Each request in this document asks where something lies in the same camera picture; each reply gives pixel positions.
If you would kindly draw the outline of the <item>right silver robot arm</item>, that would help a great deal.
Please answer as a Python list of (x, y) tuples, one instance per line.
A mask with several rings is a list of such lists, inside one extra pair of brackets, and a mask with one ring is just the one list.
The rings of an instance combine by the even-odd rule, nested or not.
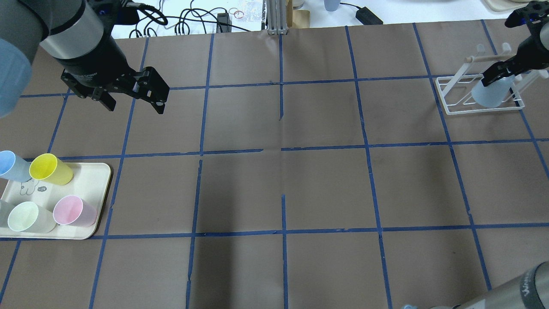
[[(518, 96), (537, 78), (548, 77), (548, 2), (530, 1), (515, 9), (504, 25), (511, 29), (526, 25), (529, 37), (522, 41), (516, 53), (503, 55), (482, 54), (466, 58), (463, 66), (445, 88), (437, 89), (441, 99), (461, 79), (473, 63), (488, 62), (486, 70), (471, 79), (478, 83), (470, 96), (483, 111), (496, 109), (506, 94)], [(546, 309), (548, 307), (548, 262), (527, 270), (522, 275), (463, 304), (457, 309)]]

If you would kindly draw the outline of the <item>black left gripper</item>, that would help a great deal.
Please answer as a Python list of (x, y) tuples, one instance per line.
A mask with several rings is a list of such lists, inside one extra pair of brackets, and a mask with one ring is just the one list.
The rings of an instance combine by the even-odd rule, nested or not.
[(64, 71), (61, 80), (77, 96), (100, 102), (113, 112), (116, 100), (107, 90), (124, 93), (151, 104), (157, 114), (163, 114), (170, 86), (153, 67), (140, 72), (132, 69), (115, 41), (100, 41), (92, 51), (77, 58), (61, 59)]

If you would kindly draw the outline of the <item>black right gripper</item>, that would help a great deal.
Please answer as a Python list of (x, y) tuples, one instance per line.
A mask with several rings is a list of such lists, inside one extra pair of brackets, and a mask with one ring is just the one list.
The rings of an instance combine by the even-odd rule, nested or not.
[(507, 28), (526, 25), (530, 36), (519, 44), (516, 55), (492, 64), (482, 73), (484, 87), (502, 78), (548, 67), (548, 8), (547, 1), (531, 1), (507, 17)]

